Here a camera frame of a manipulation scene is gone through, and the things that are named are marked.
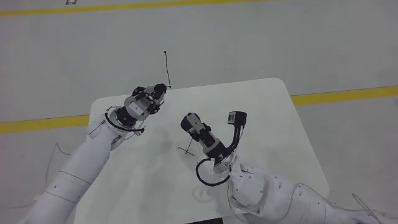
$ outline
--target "wire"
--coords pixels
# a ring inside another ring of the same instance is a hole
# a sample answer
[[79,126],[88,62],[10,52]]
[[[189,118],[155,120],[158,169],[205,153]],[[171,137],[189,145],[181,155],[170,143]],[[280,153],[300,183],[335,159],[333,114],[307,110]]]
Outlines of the wire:
[[119,129],[119,130],[122,130],[122,131],[127,131],[127,132],[132,132],[132,131],[134,131],[134,132],[136,132],[136,131],[139,131],[139,132],[141,132],[141,133],[143,133],[144,131],[145,131],[145,129],[144,128],[141,128],[141,129],[126,129],[126,128],[123,128],[123,127],[119,127],[119,126],[116,126],[114,123],[112,123],[112,121],[109,119],[109,117],[108,117],[108,112],[105,112],[105,118],[106,118],[106,120],[107,120],[107,122],[109,123],[109,124],[111,124],[111,126],[113,126],[113,127],[115,127],[116,129]]
[[[51,157],[50,157],[49,163],[47,164],[47,168],[46,168],[46,170],[45,170],[45,183],[44,183],[44,187],[43,187],[43,192],[44,192],[45,188],[47,188],[47,184],[48,184],[48,181],[49,181],[50,165],[51,165],[52,159],[53,159],[53,157],[54,157],[54,153],[55,153],[55,149],[56,149],[56,148],[58,148],[58,150],[59,150],[62,154],[67,155],[67,156],[70,156],[69,153],[66,153],[65,151],[63,151],[63,150],[61,149],[61,147],[60,147],[60,145],[59,145],[58,143],[55,143],[54,148],[53,148],[52,153],[51,153]],[[20,206],[15,206],[15,207],[7,207],[7,208],[9,208],[9,209],[26,208],[26,207],[31,206],[31,205],[32,205],[33,203],[35,203],[36,201],[37,201],[37,199],[36,199],[36,197],[35,197],[35,199],[33,199],[33,201],[31,201],[31,202],[29,202],[29,203],[27,203],[27,204],[20,205]]]
[[169,68],[167,67],[167,52],[164,51],[164,55],[166,56],[166,71],[167,71],[167,78],[169,79],[169,85],[167,87],[171,88],[172,84],[170,83],[170,75],[169,75]]
[[[138,129],[141,128],[141,126],[144,124],[144,122],[145,122],[145,120],[143,120],[143,122],[138,126]],[[126,141],[126,140],[128,140],[128,139],[131,139],[131,138],[132,138],[133,136],[135,136],[135,135],[141,136],[141,134],[142,134],[142,133],[135,131],[135,132],[133,132],[133,133],[131,134],[131,136],[129,136],[128,138],[125,138],[124,140]]]
[[286,212],[285,212],[285,215],[284,215],[282,218],[280,218],[279,220],[275,221],[276,223],[279,223],[281,220],[283,220],[283,219],[287,216],[287,214],[289,213],[289,210],[290,210],[290,208],[291,208],[291,206],[292,206],[292,199],[293,199],[294,193],[295,193],[296,189],[297,189],[298,187],[301,187],[301,186],[304,186],[304,187],[308,188],[309,190],[311,190],[313,193],[317,194],[323,201],[325,201],[325,202],[326,202],[329,206],[331,206],[332,208],[338,208],[338,209],[340,209],[340,210],[349,211],[349,212],[367,211],[367,212],[369,213],[370,216],[372,216],[373,218],[375,218],[375,220],[378,222],[378,224],[383,224],[383,222],[381,222],[381,221],[378,219],[378,217],[377,217],[374,213],[375,213],[375,212],[380,213],[382,216],[386,216],[386,213],[380,212],[380,211],[378,211],[378,210],[371,210],[371,209],[369,209],[369,207],[368,207],[357,195],[352,194],[352,196],[354,197],[355,201],[357,201],[358,203],[361,202],[361,203],[364,205],[364,206],[362,206],[362,205],[359,203],[359,205],[360,205],[363,209],[356,209],[356,210],[353,210],[353,209],[341,208],[341,207],[338,207],[338,206],[336,206],[336,205],[332,205],[325,197],[321,196],[318,192],[316,192],[313,188],[311,188],[310,186],[308,186],[308,185],[306,185],[306,184],[295,184],[295,186],[294,186],[294,188],[293,188],[293,191],[292,191],[292,194],[291,194],[291,196],[290,196],[289,205],[287,206],[287,210],[286,210]]
[[214,184],[211,184],[211,183],[209,183],[209,182],[205,182],[205,181],[200,177],[200,175],[199,175],[199,167],[200,167],[200,165],[201,165],[202,163],[204,163],[204,162],[206,162],[206,161],[210,161],[210,158],[205,158],[205,159],[203,159],[202,161],[200,161],[200,162],[197,164],[197,166],[196,166],[196,168],[195,168],[195,172],[197,173],[198,180],[199,180],[201,183],[203,183],[203,184],[205,184],[206,186],[209,186],[209,187],[215,187],[215,186],[221,185],[221,184],[223,184],[223,183],[225,183],[226,181],[229,180],[229,175],[228,175],[227,177],[225,177],[224,180],[222,180],[222,181],[220,181],[220,182],[216,182],[216,183],[214,183]]

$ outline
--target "gray floor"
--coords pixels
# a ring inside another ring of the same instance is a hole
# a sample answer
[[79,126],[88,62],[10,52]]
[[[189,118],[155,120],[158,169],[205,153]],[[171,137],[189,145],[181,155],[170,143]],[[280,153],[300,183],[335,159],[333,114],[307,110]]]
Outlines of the gray floor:
[[[0,0],[0,11],[66,0]],[[79,6],[166,0],[78,0]],[[166,82],[174,88],[281,78],[291,95],[398,85],[398,0],[303,0],[0,18],[0,121],[88,114],[101,97]],[[332,202],[398,209],[397,101],[297,107]],[[83,128],[0,135],[0,222],[40,193],[56,142]],[[67,159],[56,154],[50,177]]]

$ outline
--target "yellow stripe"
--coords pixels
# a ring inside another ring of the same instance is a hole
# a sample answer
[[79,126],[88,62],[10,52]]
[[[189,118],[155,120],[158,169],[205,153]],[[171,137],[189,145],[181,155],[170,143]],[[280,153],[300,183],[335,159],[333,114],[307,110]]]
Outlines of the yellow stripe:
[[[311,95],[294,95],[292,96],[292,101],[295,106],[302,106],[392,96],[398,96],[398,86],[337,91],[330,93],[314,93]],[[62,118],[5,122],[0,123],[0,134],[86,126],[88,124],[88,119],[88,115],[79,115]]]
[[277,1],[277,0],[183,0],[183,1],[164,1],[164,2],[140,2],[135,4],[113,4],[113,5],[103,5],[103,6],[80,6],[80,7],[70,6],[70,7],[53,8],[53,9],[0,11],[0,17],[44,15],[44,14],[66,14],[66,13],[93,12],[93,11],[153,9],[153,8],[163,8],[163,7],[198,6],[204,4],[231,4],[239,2],[263,2],[263,1]]
[[86,126],[89,115],[0,123],[0,134]]
[[398,96],[398,86],[337,91],[330,93],[314,93],[312,95],[295,95],[292,96],[292,101],[295,106],[302,106],[391,96]]

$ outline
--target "tabletop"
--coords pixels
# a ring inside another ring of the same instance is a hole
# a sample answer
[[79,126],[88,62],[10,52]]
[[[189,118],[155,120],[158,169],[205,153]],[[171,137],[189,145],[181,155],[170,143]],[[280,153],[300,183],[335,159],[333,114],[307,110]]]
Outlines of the tabletop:
[[[100,98],[90,121],[127,95]],[[329,186],[284,83],[277,78],[169,90],[141,136],[111,152],[108,163],[77,206],[76,224],[190,223],[232,215],[227,184],[207,187],[195,166],[204,158],[180,122],[197,113],[225,146],[233,138],[228,113],[248,114],[238,146],[241,162],[291,183],[304,183],[326,197]]]

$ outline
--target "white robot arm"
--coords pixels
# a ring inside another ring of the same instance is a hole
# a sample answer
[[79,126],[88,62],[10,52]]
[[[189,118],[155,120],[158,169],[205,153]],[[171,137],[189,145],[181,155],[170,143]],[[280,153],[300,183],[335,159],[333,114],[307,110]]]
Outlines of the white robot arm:
[[[246,124],[246,113],[234,111],[228,116],[228,124],[235,127],[233,142],[229,147],[214,137],[211,128],[202,123],[196,113],[187,114],[181,127],[203,147],[206,159],[196,168],[198,179],[214,187],[228,184],[228,201],[231,208],[244,210],[248,223],[283,224],[398,224],[397,219],[387,218],[385,213],[370,210],[347,210],[331,205],[309,186],[291,184],[276,175],[242,164],[236,154],[241,128]],[[210,184],[201,179],[198,168],[205,162],[214,162],[214,172],[224,180]]]
[[25,223],[64,224],[102,171],[111,150],[124,141],[127,133],[144,131],[134,129],[136,122],[158,112],[166,89],[164,84],[137,87],[123,107],[110,108],[91,123],[87,129],[91,139],[72,154],[32,207]]

